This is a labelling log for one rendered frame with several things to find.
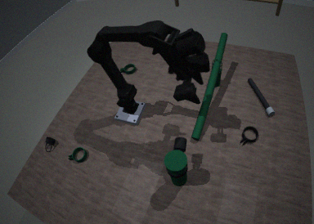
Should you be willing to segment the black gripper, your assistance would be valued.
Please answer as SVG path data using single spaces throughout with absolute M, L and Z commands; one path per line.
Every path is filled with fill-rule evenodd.
M 200 100 L 196 93 L 196 88 L 191 79 L 193 78 L 198 84 L 203 85 L 203 81 L 200 73 L 195 73 L 194 77 L 191 77 L 186 68 L 186 56 L 182 57 L 176 64 L 169 65 L 169 71 L 176 74 L 176 79 L 184 80 L 183 84 L 177 85 L 173 97 L 176 101 L 188 100 L 196 104 L 200 104 Z

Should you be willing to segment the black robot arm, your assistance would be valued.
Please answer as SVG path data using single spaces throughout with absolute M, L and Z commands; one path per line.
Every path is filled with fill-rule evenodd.
M 109 42 L 140 43 L 144 47 L 153 48 L 152 55 L 160 54 L 168 65 L 176 64 L 186 56 L 186 68 L 191 77 L 195 73 L 209 72 L 209 55 L 204 52 L 205 43 L 202 34 L 192 28 L 184 33 L 161 20 L 146 22 L 138 26 L 105 26 L 99 30 L 87 54 L 93 61 L 100 64 L 117 88 L 119 101 L 123 112 L 134 114 L 139 104 L 133 99 L 137 90 L 128 83 L 120 73 L 112 57 Z M 165 41 L 166 36 L 167 41 Z M 195 56 L 196 54 L 196 56 Z M 190 57 L 190 55 L 194 55 Z

